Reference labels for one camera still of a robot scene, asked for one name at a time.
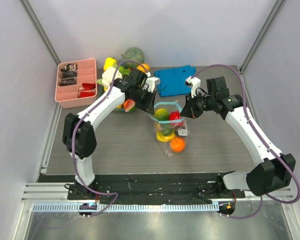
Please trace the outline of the yellow lemon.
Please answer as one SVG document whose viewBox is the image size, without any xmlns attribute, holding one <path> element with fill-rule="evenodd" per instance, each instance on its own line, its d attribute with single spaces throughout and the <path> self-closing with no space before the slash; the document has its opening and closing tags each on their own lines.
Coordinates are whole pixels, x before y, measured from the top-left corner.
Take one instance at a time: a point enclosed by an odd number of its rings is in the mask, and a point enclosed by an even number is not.
<svg viewBox="0 0 300 240">
<path fill-rule="evenodd" d="M 158 121 L 168 121 L 169 112 L 165 108 L 159 108 L 154 112 L 154 118 Z"/>
</svg>

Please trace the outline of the red apple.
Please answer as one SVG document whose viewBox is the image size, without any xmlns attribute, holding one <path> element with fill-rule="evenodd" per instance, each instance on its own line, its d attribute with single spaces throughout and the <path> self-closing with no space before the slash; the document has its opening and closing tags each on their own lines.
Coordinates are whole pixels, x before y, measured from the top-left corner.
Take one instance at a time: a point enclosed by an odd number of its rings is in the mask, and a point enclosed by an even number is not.
<svg viewBox="0 0 300 240">
<path fill-rule="evenodd" d="M 179 111 L 174 111 L 171 112 L 168 118 L 168 121 L 170 122 L 170 125 L 173 127 L 180 127 L 183 125 L 183 122 L 179 121 L 179 122 L 172 122 L 175 120 L 179 120 L 180 119 L 180 112 Z"/>
</svg>

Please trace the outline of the clear zip top bag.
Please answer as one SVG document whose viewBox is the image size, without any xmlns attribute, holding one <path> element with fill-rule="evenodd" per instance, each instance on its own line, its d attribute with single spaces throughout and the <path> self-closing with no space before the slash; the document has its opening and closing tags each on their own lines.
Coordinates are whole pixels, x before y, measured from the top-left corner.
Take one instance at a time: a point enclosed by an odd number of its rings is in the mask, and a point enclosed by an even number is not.
<svg viewBox="0 0 300 240">
<path fill-rule="evenodd" d="M 160 101 L 154 104 L 154 113 L 149 115 L 154 122 L 155 138 L 168 158 L 182 153 L 187 147 L 190 133 L 181 111 L 177 101 Z"/>
</svg>

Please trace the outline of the green orange mango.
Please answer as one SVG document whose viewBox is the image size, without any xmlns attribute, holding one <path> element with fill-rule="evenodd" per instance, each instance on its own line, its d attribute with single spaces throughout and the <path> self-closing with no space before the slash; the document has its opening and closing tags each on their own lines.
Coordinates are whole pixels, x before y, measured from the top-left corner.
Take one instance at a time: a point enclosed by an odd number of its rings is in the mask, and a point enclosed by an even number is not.
<svg viewBox="0 0 300 240">
<path fill-rule="evenodd" d="M 161 130 L 161 134 L 163 135 L 163 136 L 169 136 L 169 135 L 171 135 L 172 133 L 174 132 L 174 129 L 172 128 L 172 127 L 164 127 L 164 128 L 162 128 L 162 130 Z"/>
</svg>

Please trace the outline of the yellow banana bunch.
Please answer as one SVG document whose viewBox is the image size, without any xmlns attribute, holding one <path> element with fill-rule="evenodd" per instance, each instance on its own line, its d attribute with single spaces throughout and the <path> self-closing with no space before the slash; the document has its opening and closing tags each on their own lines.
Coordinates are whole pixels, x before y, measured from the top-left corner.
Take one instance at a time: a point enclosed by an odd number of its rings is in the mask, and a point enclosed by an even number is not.
<svg viewBox="0 0 300 240">
<path fill-rule="evenodd" d="M 154 123 L 155 137 L 158 141 L 163 142 L 163 143 L 169 142 L 173 138 L 176 137 L 175 131 L 171 135 L 168 135 L 168 136 L 162 135 L 161 130 L 162 130 L 162 128 L 165 128 L 165 127 L 171 127 L 171 126 L 168 123 L 166 123 L 166 124 L 159 124 L 157 122 Z"/>
</svg>

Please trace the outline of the orange fruit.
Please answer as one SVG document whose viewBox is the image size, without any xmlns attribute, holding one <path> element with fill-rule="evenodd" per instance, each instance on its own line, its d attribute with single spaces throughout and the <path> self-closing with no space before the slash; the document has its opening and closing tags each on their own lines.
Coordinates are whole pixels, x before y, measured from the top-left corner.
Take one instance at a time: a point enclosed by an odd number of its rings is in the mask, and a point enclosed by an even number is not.
<svg viewBox="0 0 300 240">
<path fill-rule="evenodd" d="M 170 148 L 176 153 L 181 153 L 186 147 L 186 141 L 181 137 L 175 137 L 170 141 Z"/>
</svg>

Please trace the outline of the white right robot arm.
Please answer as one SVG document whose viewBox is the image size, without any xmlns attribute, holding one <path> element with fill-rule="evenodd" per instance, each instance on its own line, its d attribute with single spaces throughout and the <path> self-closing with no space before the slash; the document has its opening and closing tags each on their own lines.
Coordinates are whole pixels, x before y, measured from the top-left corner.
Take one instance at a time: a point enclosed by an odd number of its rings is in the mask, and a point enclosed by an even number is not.
<svg viewBox="0 0 300 240">
<path fill-rule="evenodd" d="M 217 195 L 225 198 L 233 190 L 242 189 L 259 197 L 288 187 L 292 176 L 286 167 L 294 170 L 296 160 L 293 155 L 283 154 L 269 141 L 250 110 L 244 107 L 243 98 L 239 94 L 230 94 L 224 77 L 208 79 L 206 83 L 207 90 L 199 93 L 201 81 L 198 78 L 185 80 L 191 91 L 185 96 L 181 116 L 196 119 L 208 111 L 219 114 L 238 134 L 255 164 L 250 172 L 224 174 L 215 185 Z"/>
</svg>

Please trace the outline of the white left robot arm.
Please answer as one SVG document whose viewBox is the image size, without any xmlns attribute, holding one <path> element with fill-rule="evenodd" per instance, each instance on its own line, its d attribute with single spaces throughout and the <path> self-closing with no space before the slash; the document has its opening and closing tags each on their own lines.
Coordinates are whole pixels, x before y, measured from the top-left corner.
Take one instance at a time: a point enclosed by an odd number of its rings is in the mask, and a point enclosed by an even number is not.
<svg viewBox="0 0 300 240">
<path fill-rule="evenodd" d="M 89 200 L 96 195 L 92 154 L 97 146 L 97 127 L 118 105 L 127 100 L 134 101 L 137 109 L 153 114 L 155 87 L 159 83 L 158 77 L 134 69 L 123 79 L 113 80 L 110 88 L 85 110 L 65 117 L 62 142 L 72 157 L 75 181 L 81 185 L 79 194 L 83 198 Z"/>
</svg>

